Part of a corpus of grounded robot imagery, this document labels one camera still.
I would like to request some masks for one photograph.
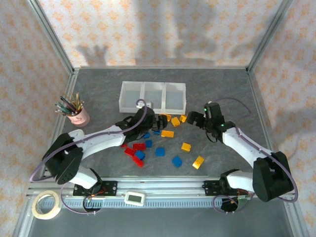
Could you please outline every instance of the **blue block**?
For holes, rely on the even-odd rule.
[[[150,138],[149,132],[147,132],[147,133],[145,134],[144,138],[145,138],[145,139]]]
[[[165,155],[165,151],[163,147],[158,147],[156,149],[156,156],[157,157],[163,157]]]
[[[160,133],[161,133],[160,130],[154,131],[154,134],[156,134],[156,135],[160,135]]]
[[[145,145],[146,145],[146,148],[153,147],[153,142],[152,142],[152,140],[147,140],[147,141],[145,141]]]
[[[137,151],[135,155],[140,159],[143,160],[145,158],[145,154],[142,151]]]
[[[180,167],[182,165],[182,160],[180,159],[180,157],[176,156],[175,158],[172,159],[172,163],[176,167]]]

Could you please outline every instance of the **patterned wall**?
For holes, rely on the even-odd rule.
[[[26,0],[0,4],[0,236],[12,236],[68,74]]]
[[[282,2],[39,1],[74,67],[244,67]]]
[[[255,69],[275,149],[287,155],[310,235],[316,230],[316,5],[294,1]]]

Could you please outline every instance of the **pen holder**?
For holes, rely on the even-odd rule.
[[[90,116],[88,115],[84,107],[82,107],[79,114],[74,115],[74,116],[67,116],[67,117],[70,119],[71,123],[77,127],[86,126],[90,121]]]

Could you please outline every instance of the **digital display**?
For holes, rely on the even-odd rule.
[[[140,197],[140,196],[135,196],[135,195],[129,195],[129,196],[128,196],[128,200],[129,200],[129,201],[141,202],[142,197]]]

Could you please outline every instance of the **yellow block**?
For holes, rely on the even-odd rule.
[[[172,131],[165,131],[165,130],[163,130],[161,132],[161,136],[162,137],[171,137],[171,138],[173,138],[173,135],[174,135],[174,132],[172,132]]]
[[[204,161],[204,159],[203,159],[203,157],[198,157],[197,159],[196,159],[196,161],[194,161],[194,163],[193,163],[193,167],[195,168],[195,169],[198,169],[200,166],[201,166],[201,164],[203,163],[203,161]]]
[[[171,115],[166,115],[166,116],[167,116],[168,122],[170,122],[170,120],[171,120]]]
[[[172,118],[171,123],[173,124],[174,127],[177,127],[180,125],[180,121],[177,117]]]
[[[181,122],[185,122],[186,119],[187,119],[187,117],[186,117],[185,115],[181,115],[181,116],[180,116],[180,121],[181,121]]]
[[[189,152],[189,151],[191,150],[191,145],[184,142],[184,143],[182,144],[181,150],[183,150],[183,151],[185,151],[185,152]]]

